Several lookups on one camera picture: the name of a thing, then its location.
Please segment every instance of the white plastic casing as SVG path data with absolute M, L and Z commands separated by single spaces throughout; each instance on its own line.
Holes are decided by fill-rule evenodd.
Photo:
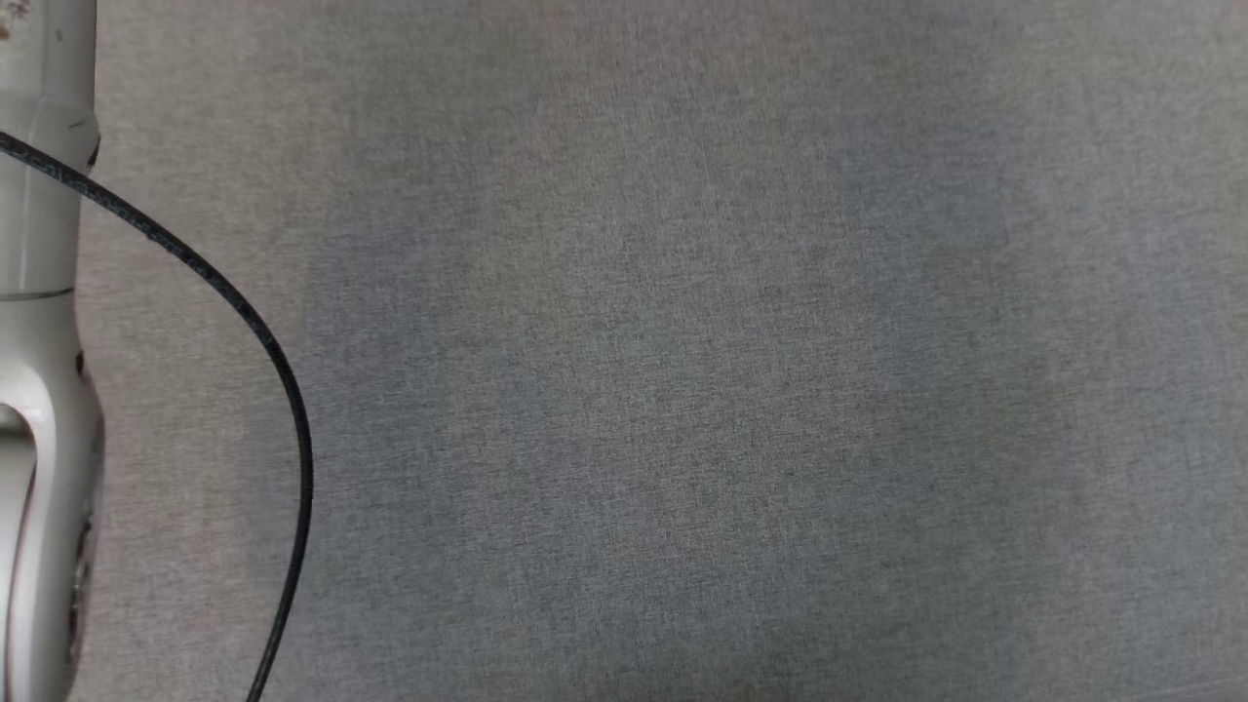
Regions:
M 0 129 L 86 169 L 100 141 L 95 0 L 0 2 Z M 0 296 L 74 287 L 80 199 L 0 160 Z
M 87 170 L 94 72 L 95 0 L 0 2 L 0 130 Z M 0 156 L 0 702 L 61 702 L 81 641 L 104 422 L 74 316 L 79 212 Z
M 11 583 L 5 702 L 62 701 L 77 662 L 104 457 L 104 417 L 80 352 L 72 294 L 0 302 L 0 405 L 29 426 L 35 460 L 19 533 L 10 513 L 0 516 L 10 525 L 0 543 L 17 543 L 0 568 Z M 0 453 L 9 483 L 29 476 L 21 456 L 20 446 Z

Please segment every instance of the black cord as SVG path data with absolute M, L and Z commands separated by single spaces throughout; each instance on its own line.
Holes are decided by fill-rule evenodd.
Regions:
M 220 292 L 221 297 L 247 322 L 277 370 L 277 377 L 281 378 L 286 398 L 291 403 L 291 413 L 295 416 L 295 435 L 300 445 L 300 513 L 295 527 L 295 546 L 291 548 L 291 563 L 286 571 L 286 583 L 282 586 L 282 597 L 277 602 L 277 616 L 273 617 L 273 627 L 268 633 L 268 643 L 265 646 L 265 655 L 260 660 L 256 677 L 252 680 L 251 692 L 247 693 L 247 702 L 258 702 L 260 696 L 265 692 L 268 673 L 273 668 L 277 648 L 282 643 L 282 632 L 286 630 L 286 620 L 290 618 L 291 605 L 295 602 L 295 590 L 300 583 L 303 555 L 308 546 L 308 530 L 312 526 L 312 432 L 308 428 L 308 413 L 303 407 L 303 393 L 300 392 L 300 383 L 295 380 L 295 371 L 291 370 L 291 363 L 286 360 L 286 353 L 273 337 L 273 332 L 270 331 L 265 320 L 260 319 L 260 314 L 251 306 L 251 302 L 247 302 L 242 292 L 238 292 L 238 289 L 231 285 L 211 264 L 167 229 L 160 226 L 156 220 L 142 214 L 134 205 L 117 197 L 86 175 L 2 131 L 0 131 L 0 152 L 7 154 L 81 192 L 87 200 L 117 215 L 147 239 L 172 254 L 178 261 L 190 266 L 213 290 Z

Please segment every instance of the black cable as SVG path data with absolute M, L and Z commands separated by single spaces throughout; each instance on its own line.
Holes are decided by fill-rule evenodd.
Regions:
M 303 555 L 307 552 L 308 530 L 312 526 L 312 432 L 308 428 L 303 393 L 300 392 L 300 383 L 295 380 L 295 371 L 291 370 L 291 363 L 286 360 L 286 353 L 277 344 L 277 339 L 273 337 L 273 332 L 270 331 L 265 320 L 260 319 L 260 314 L 251 306 L 251 302 L 247 302 L 242 292 L 238 292 L 238 289 L 203 260 L 203 256 L 196 254 L 182 240 L 158 225 L 156 220 L 142 214 L 134 205 L 117 197 L 86 175 L 2 131 L 0 131 L 0 152 L 7 154 L 81 192 L 87 200 L 117 215 L 147 239 L 172 254 L 178 261 L 190 266 L 213 290 L 220 292 L 221 297 L 247 322 L 277 370 L 277 377 L 281 378 L 286 398 L 291 405 L 291 415 L 295 416 L 295 435 L 300 445 L 300 513 L 295 527 L 295 546 L 291 548 L 291 563 L 286 571 L 286 583 L 282 586 L 282 597 L 277 602 L 277 616 L 273 617 L 273 627 L 270 630 L 265 655 L 261 657 L 256 677 L 252 680 L 251 692 L 247 693 L 247 702 L 258 702 L 260 696 L 265 692 L 268 673 L 273 668 L 277 648 L 282 643 L 282 632 L 286 630 L 286 620 L 290 618 L 291 605 L 295 602 L 295 590 L 298 587 L 300 572 L 303 570 Z

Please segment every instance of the white device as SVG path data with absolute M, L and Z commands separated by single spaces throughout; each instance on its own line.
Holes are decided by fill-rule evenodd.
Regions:
M 95 0 L 0 5 L 0 131 L 86 171 Z M 74 315 L 79 194 L 0 160 L 0 702 L 60 702 L 94 551 L 104 417 Z

